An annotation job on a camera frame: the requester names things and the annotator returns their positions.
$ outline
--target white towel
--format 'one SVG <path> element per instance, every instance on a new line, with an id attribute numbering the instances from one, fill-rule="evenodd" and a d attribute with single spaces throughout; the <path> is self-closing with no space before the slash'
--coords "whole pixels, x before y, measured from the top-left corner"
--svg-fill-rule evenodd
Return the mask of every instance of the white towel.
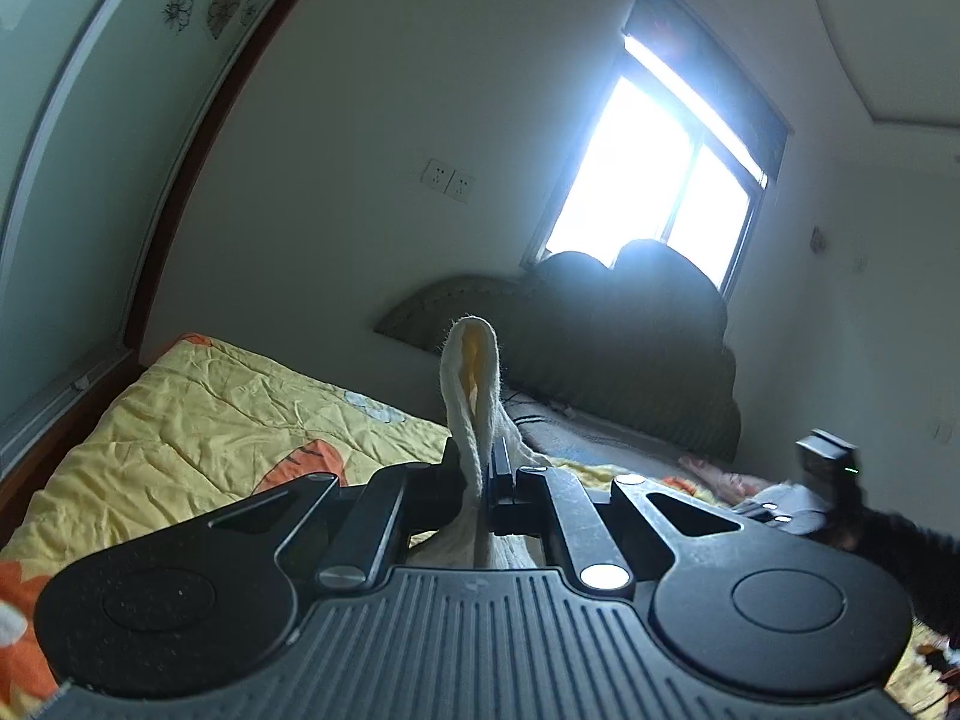
<path id="1" fill-rule="evenodd" d="M 483 483 L 494 440 L 507 442 L 513 469 L 549 466 L 546 456 L 523 443 L 517 425 L 500 403 L 500 357 L 496 335 L 486 320 L 457 322 L 440 356 L 440 392 L 446 424 L 460 450 L 467 479 L 460 513 L 445 528 L 417 545 L 407 565 L 440 568 L 532 568 L 538 564 L 536 541 L 522 536 L 492 536 L 483 522 Z"/>

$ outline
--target wall socket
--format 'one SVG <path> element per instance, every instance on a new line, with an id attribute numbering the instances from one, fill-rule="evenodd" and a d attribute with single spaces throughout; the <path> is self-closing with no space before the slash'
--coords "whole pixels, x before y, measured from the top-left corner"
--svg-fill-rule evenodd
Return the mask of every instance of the wall socket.
<path id="1" fill-rule="evenodd" d="M 454 170 L 446 162 L 431 159 L 421 174 L 421 184 L 430 189 L 442 191 L 455 200 L 467 202 L 470 190 L 473 188 L 473 176 L 462 170 Z"/>
<path id="2" fill-rule="evenodd" d="M 473 176 L 467 175 L 462 170 L 455 170 L 450 183 L 446 186 L 445 194 L 449 194 L 455 200 L 467 202 L 472 187 Z"/>
<path id="3" fill-rule="evenodd" d="M 446 191 L 446 187 L 453 177 L 453 167 L 439 159 L 431 159 L 424 168 L 424 174 L 421 175 L 421 184 L 426 184 L 430 189 L 437 191 Z"/>

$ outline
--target metal bolt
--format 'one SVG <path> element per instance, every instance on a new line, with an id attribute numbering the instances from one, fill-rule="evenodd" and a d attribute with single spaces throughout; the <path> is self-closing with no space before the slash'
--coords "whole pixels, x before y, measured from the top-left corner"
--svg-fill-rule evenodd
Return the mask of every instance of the metal bolt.
<path id="1" fill-rule="evenodd" d="M 595 590 L 618 590 L 630 581 L 630 574 L 619 565 L 598 562 L 580 572 L 580 581 Z"/>
<path id="2" fill-rule="evenodd" d="M 317 574 L 317 581 L 328 590 L 352 590 L 366 580 L 367 575 L 355 565 L 331 565 Z"/>

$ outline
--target bed headboard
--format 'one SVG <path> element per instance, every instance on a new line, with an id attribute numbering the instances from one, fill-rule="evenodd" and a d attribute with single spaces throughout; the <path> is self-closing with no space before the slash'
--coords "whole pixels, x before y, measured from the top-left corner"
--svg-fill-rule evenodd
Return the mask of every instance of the bed headboard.
<path id="1" fill-rule="evenodd" d="M 569 251 L 520 280 L 443 279 L 390 310 L 376 332 L 439 353 L 453 322 L 469 314 L 496 330 L 510 386 L 702 456 L 736 454 L 726 305 L 666 245 L 630 242 L 612 269 Z"/>

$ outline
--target bedsheet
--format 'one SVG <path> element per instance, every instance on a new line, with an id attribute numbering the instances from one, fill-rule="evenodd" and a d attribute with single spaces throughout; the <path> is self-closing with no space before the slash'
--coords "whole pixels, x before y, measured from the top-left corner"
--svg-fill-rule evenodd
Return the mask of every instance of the bedsheet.
<path id="1" fill-rule="evenodd" d="M 303 473 L 358 485 L 384 466 L 438 463 L 447 436 L 266 357 L 185 337 L 70 451 L 0 551 L 0 717 L 56 689 L 32 610 L 61 568 Z"/>
<path id="2" fill-rule="evenodd" d="M 502 397 L 524 443 L 545 455 L 584 466 L 618 466 L 651 479 L 699 481 L 678 464 L 689 453 L 664 440 L 579 410 L 541 403 L 524 392 L 508 389 Z"/>

